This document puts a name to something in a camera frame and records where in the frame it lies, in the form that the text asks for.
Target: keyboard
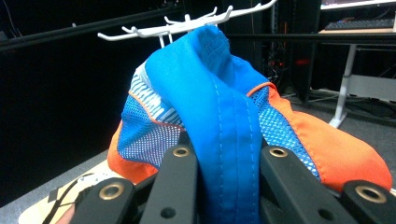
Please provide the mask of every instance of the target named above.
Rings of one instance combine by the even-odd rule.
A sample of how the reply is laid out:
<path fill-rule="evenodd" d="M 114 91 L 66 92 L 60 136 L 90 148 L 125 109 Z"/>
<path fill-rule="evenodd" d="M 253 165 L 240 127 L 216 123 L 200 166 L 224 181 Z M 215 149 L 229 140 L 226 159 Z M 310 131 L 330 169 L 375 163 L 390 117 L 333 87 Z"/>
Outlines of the keyboard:
<path fill-rule="evenodd" d="M 330 22 L 325 30 L 359 30 L 359 29 L 380 29 L 393 28 L 395 20 L 370 20 L 370 21 L 338 21 Z"/>

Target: orange fabric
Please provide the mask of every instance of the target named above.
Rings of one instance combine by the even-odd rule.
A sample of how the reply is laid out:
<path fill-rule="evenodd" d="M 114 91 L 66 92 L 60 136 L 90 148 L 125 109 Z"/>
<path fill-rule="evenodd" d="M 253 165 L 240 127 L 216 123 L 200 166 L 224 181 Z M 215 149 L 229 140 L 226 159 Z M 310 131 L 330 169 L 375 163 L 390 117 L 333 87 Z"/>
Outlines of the orange fabric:
<path fill-rule="evenodd" d="M 134 184 L 137 184 L 149 176 L 155 175 L 158 170 L 148 163 L 127 161 L 122 156 L 120 156 L 117 146 L 119 144 L 121 128 L 122 122 L 120 122 L 119 128 L 111 139 L 110 148 L 107 154 L 108 167 L 117 172 L 119 175 L 129 179 Z"/>
<path fill-rule="evenodd" d="M 256 86 L 255 88 L 251 89 L 251 91 L 249 91 L 247 93 L 247 96 L 250 97 L 254 92 L 261 90 L 262 88 L 266 87 L 266 86 L 272 86 L 275 88 L 275 85 L 272 82 L 264 82 L 258 86 Z"/>
<path fill-rule="evenodd" d="M 372 147 L 321 119 L 292 111 L 290 102 L 279 96 L 276 87 L 272 83 L 268 86 L 270 105 L 296 132 L 324 185 L 341 191 L 347 181 L 363 179 L 385 189 L 391 188 L 389 168 Z"/>

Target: blue cloth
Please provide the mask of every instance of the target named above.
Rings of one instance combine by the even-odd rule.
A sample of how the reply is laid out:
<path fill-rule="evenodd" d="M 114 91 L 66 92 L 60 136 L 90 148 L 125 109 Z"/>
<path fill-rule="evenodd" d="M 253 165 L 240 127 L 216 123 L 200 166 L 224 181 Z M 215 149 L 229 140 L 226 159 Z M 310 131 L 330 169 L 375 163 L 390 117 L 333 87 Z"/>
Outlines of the blue cloth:
<path fill-rule="evenodd" d="M 203 178 L 203 223 L 259 223 L 258 108 L 246 94 L 268 81 L 231 55 L 215 26 L 198 28 L 146 61 L 150 85 L 183 122 Z"/>

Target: white hanger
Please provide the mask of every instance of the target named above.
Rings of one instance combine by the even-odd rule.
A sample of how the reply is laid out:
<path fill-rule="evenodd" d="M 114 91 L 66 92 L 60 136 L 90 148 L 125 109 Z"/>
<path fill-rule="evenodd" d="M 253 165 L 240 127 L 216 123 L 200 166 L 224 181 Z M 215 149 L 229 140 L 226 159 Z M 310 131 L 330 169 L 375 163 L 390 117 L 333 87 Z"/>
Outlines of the white hanger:
<path fill-rule="evenodd" d="M 134 38 L 134 37 L 142 37 L 142 38 L 147 38 L 147 37 L 152 37 L 152 36 L 158 36 L 160 38 L 160 43 L 161 47 L 164 47 L 163 43 L 163 36 L 168 35 L 169 41 L 172 43 L 172 35 L 174 34 L 179 34 L 179 33 L 184 33 L 184 32 L 189 32 L 193 29 L 196 29 L 198 27 L 207 25 L 207 24 L 212 24 L 212 25 L 217 25 L 222 22 L 228 21 L 230 18 L 233 17 L 238 17 L 242 15 L 247 15 L 249 13 L 254 13 L 258 11 L 265 10 L 269 7 L 271 7 L 277 0 L 271 0 L 271 2 L 262 5 L 258 4 L 255 7 L 248 8 L 248 9 L 240 9 L 240 10 L 233 10 L 233 6 L 229 6 L 227 8 L 227 11 L 220 14 L 216 15 L 217 8 L 213 10 L 213 12 L 208 13 L 196 20 L 191 20 L 190 15 L 186 14 L 185 15 L 185 21 L 169 21 L 167 17 L 164 17 L 166 21 L 165 26 L 157 26 L 157 27 L 151 27 L 151 28 L 144 28 L 144 29 L 137 29 L 136 27 L 132 27 L 131 29 L 128 29 L 126 27 L 122 27 L 122 30 L 125 31 L 126 35 L 115 35 L 115 36 L 108 36 L 104 35 L 101 33 L 98 33 L 98 37 L 103 38 L 108 41 L 118 41 L 118 40 L 123 40 L 123 39 L 129 39 L 129 38 Z"/>

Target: cloth folds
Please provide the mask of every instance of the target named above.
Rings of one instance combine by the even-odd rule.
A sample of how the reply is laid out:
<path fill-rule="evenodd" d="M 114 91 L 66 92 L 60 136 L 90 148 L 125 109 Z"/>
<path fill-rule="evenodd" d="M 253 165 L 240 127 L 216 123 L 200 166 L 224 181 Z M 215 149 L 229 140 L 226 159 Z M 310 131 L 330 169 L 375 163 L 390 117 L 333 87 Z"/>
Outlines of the cloth folds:
<path fill-rule="evenodd" d="M 370 146 L 291 110 L 276 87 L 231 54 L 215 26 L 198 28 L 154 52 L 136 69 L 107 157 L 137 183 L 187 131 L 202 174 L 203 223 L 259 223 L 262 139 L 292 150 L 323 184 L 352 179 L 391 187 L 387 165 Z"/>

